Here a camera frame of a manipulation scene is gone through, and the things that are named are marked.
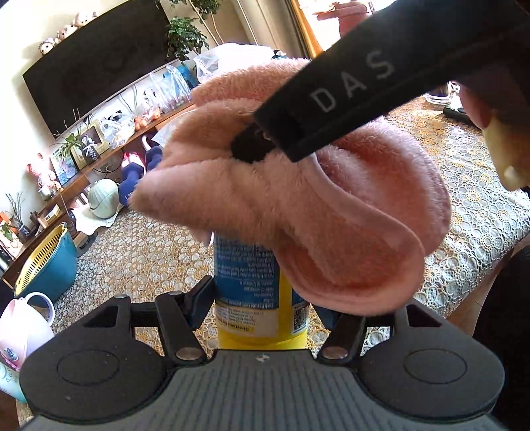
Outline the person's hand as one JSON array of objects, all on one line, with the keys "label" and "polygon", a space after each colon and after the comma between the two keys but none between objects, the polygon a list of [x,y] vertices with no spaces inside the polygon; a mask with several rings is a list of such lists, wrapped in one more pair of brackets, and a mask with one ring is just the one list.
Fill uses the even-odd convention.
[{"label": "person's hand", "polygon": [[529,99],[500,65],[458,79],[460,99],[481,131],[502,186],[510,191],[529,185]]}]

